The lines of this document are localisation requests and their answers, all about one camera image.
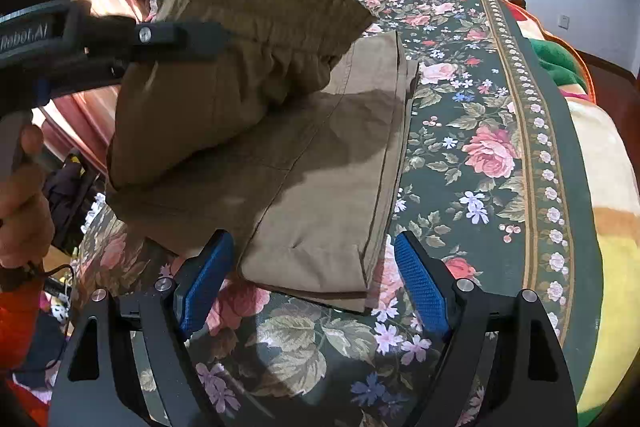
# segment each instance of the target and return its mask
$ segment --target yellow object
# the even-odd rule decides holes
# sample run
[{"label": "yellow object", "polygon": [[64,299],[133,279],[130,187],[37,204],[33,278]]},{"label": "yellow object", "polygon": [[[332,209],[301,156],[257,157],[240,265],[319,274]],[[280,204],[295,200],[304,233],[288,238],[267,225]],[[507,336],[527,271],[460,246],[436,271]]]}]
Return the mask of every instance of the yellow object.
[{"label": "yellow object", "polygon": [[604,279],[598,340],[578,402],[583,413],[609,400],[640,346],[640,197],[609,115],[586,100],[566,102],[582,150]]}]

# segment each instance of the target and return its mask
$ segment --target white flower print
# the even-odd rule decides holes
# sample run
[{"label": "white flower print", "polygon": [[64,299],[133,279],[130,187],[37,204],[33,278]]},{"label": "white flower print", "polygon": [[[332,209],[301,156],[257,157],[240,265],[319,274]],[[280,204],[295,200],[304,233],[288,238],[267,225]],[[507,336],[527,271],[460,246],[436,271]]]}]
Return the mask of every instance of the white flower print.
[{"label": "white flower print", "polygon": [[557,281],[553,281],[549,285],[549,288],[546,289],[546,295],[553,302],[558,302],[558,299],[561,298],[562,296],[562,292],[563,292],[562,285],[559,284]]},{"label": "white flower print", "polygon": [[554,312],[549,312],[546,314],[549,317],[549,322],[551,322],[551,327],[554,328],[554,332],[556,333],[556,337],[560,336],[560,330],[558,329],[558,316]]},{"label": "white flower print", "polygon": [[414,328],[414,330],[418,331],[418,333],[422,332],[422,323],[415,313],[411,318],[411,327]]},{"label": "white flower print", "polygon": [[551,239],[554,243],[560,243],[562,241],[562,232],[557,229],[553,229],[549,232],[549,239]]},{"label": "white flower print", "polygon": [[443,141],[442,144],[444,145],[444,147],[446,147],[447,149],[453,149],[453,147],[456,146],[456,144],[458,143],[458,140],[454,140],[453,138],[447,136]]},{"label": "white flower print", "polygon": [[154,374],[151,372],[150,367],[140,373],[140,387],[142,391],[148,391],[150,393],[157,389]]},{"label": "white flower print", "polygon": [[554,312],[549,312],[546,316],[549,317],[551,327],[555,328],[558,325],[558,316]]},{"label": "white flower print", "polygon": [[548,209],[548,211],[546,211],[546,219],[548,219],[552,223],[557,223],[560,219],[560,210],[552,206],[550,209]]},{"label": "white flower print", "polygon": [[545,196],[547,200],[555,200],[558,197],[558,193],[553,187],[545,188]]},{"label": "white flower print", "polygon": [[474,225],[477,225],[480,219],[482,219],[485,225],[489,222],[489,217],[486,215],[486,208],[469,208],[466,217],[469,217]]},{"label": "white flower print", "polygon": [[431,347],[431,341],[421,339],[420,335],[414,335],[412,342],[404,341],[400,348],[406,353],[400,359],[402,365],[409,365],[415,359],[418,362],[424,362],[427,358],[427,349]]},{"label": "white flower print", "polygon": [[465,195],[461,197],[458,201],[460,203],[466,203],[467,208],[471,210],[472,208],[484,208],[484,203],[482,201],[484,199],[484,194],[482,192],[478,192],[478,194],[474,194],[471,190],[467,190]]},{"label": "white flower print", "polygon": [[549,266],[554,272],[559,272],[564,266],[564,255],[559,252],[554,252],[549,258]]},{"label": "white flower print", "polygon": [[395,297],[391,299],[388,305],[380,301],[378,303],[378,307],[371,310],[371,315],[373,317],[377,315],[378,318],[376,318],[376,320],[379,322],[385,323],[387,319],[389,318],[392,319],[396,317],[396,315],[398,315],[398,310],[394,308],[394,306],[396,306],[397,304],[398,304],[398,299],[396,299]]},{"label": "white flower print", "polygon": [[398,342],[402,342],[403,338],[400,335],[396,335],[398,333],[398,328],[395,326],[389,326],[389,329],[386,329],[384,324],[376,323],[377,335],[373,335],[376,342],[378,343],[377,352],[386,355],[389,352],[390,346],[397,346]]}]

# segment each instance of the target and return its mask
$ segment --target green leaf print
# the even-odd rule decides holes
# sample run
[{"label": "green leaf print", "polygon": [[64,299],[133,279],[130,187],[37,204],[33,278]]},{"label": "green leaf print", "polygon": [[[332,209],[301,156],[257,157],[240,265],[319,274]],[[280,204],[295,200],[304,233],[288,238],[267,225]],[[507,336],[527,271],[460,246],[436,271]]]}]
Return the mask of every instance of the green leaf print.
[{"label": "green leaf print", "polygon": [[434,171],[444,172],[449,169],[449,166],[444,162],[433,162],[427,163],[428,168],[433,169]]},{"label": "green leaf print", "polygon": [[486,109],[484,108],[484,105],[478,102],[471,102],[471,103],[463,102],[462,107],[465,108],[465,112],[469,116],[472,116],[474,118],[481,118],[482,115],[484,115],[484,112],[486,111]]},{"label": "green leaf print", "polygon": [[282,352],[268,365],[255,396],[296,396],[311,391],[326,375],[326,359],[316,346]]},{"label": "green leaf print", "polygon": [[498,216],[505,217],[511,221],[517,221],[518,223],[524,222],[525,203],[522,196],[516,196],[505,206]]},{"label": "green leaf print", "polygon": [[342,356],[373,364],[378,344],[367,325],[357,321],[334,319],[322,326],[322,331]]},{"label": "green leaf print", "polygon": [[314,341],[315,322],[304,315],[280,315],[265,320],[257,328],[256,343],[268,343],[283,351],[296,351]]},{"label": "green leaf print", "polygon": [[478,120],[476,118],[464,114],[460,118],[456,118],[453,122],[447,123],[449,127],[458,127],[459,129],[471,130],[476,124],[478,124]]},{"label": "green leaf print", "polygon": [[425,242],[427,243],[427,245],[433,248],[439,248],[439,247],[445,246],[444,241],[441,240],[441,238],[439,238],[437,235],[428,235],[427,238],[425,239]]}]

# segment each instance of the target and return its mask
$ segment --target finger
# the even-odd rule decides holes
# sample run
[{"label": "finger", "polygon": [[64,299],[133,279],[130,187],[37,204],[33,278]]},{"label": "finger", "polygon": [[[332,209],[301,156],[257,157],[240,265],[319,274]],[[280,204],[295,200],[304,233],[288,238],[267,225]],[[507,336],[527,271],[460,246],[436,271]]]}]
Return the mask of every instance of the finger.
[{"label": "finger", "polygon": [[[47,254],[53,230],[47,200],[38,194],[4,220],[0,227],[0,259],[20,256],[19,266],[41,259]],[[47,239],[44,250],[30,250],[34,237]]]},{"label": "finger", "polygon": [[50,239],[45,231],[38,232],[24,243],[20,250],[7,257],[0,257],[0,266],[8,269],[25,266],[29,261],[38,265],[49,251]]},{"label": "finger", "polygon": [[39,165],[27,163],[11,177],[0,182],[0,219],[5,219],[36,194],[40,194],[44,172]]},{"label": "finger", "polygon": [[37,125],[28,125],[20,133],[20,145],[27,156],[35,156],[42,150],[44,136]]}]

